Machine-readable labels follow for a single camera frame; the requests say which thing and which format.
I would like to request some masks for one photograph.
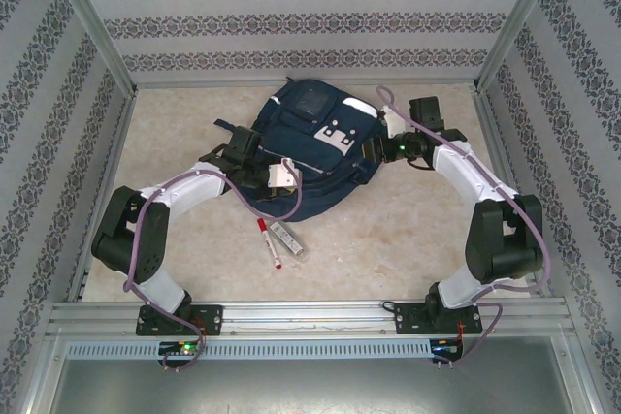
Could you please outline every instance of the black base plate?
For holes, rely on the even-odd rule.
[[[197,327],[204,327],[206,336],[219,336],[222,329],[221,305],[192,305],[189,322]],[[192,330],[185,325],[164,317],[148,305],[143,305],[136,324],[137,336],[193,336]]]
[[[480,334],[483,331],[475,305],[445,309],[433,323],[425,303],[396,303],[394,313],[397,334],[457,334],[460,321],[465,334]]]

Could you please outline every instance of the red marker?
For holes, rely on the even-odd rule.
[[[261,229],[261,233],[263,234],[263,238],[265,239],[265,243],[268,245],[268,249],[270,249],[270,253],[272,254],[272,259],[274,259],[274,265],[277,269],[282,269],[282,262],[280,261],[280,257],[276,252],[276,248],[274,247],[274,243],[272,242],[272,238],[268,232],[268,227],[265,224],[265,220],[262,218],[257,219],[256,223],[259,224],[259,228]]]

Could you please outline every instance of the patterned wallpaper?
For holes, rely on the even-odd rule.
[[[68,0],[0,0],[0,56],[4,414],[67,298],[127,101]]]
[[[473,79],[516,0],[92,0],[137,83]]]
[[[488,98],[521,190],[541,198],[606,412],[621,411],[620,0],[539,0]]]

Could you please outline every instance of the speckled floor surface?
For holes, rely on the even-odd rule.
[[[379,107],[374,86],[343,89]],[[437,95],[447,128],[489,157],[465,84],[395,85],[408,99]],[[141,90],[115,179],[142,188],[189,168],[229,133],[212,122],[249,125],[276,87]],[[440,175],[405,161],[382,166],[320,216],[291,224],[308,251],[305,262],[281,252],[277,271],[255,218],[233,193],[194,208],[170,228],[164,266],[195,301],[336,301],[419,299],[464,264],[472,213]],[[134,301],[123,277],[93,260],[85,301]]]

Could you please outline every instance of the navy blue backpack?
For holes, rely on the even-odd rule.
[[[232,129],[222,120],[215,124]],[[261,134],[257,162],[288,157],[302,172],[302,203],[288,222],[318,215],[367,184],[379,164],[362,157],[362,143],[386,134],[373,106],[318,80],[289,80],[265,104],[252,130]],[[272,216],[290,211],[297,195],[257,201],[253,190],[243,192],[255,208]]]

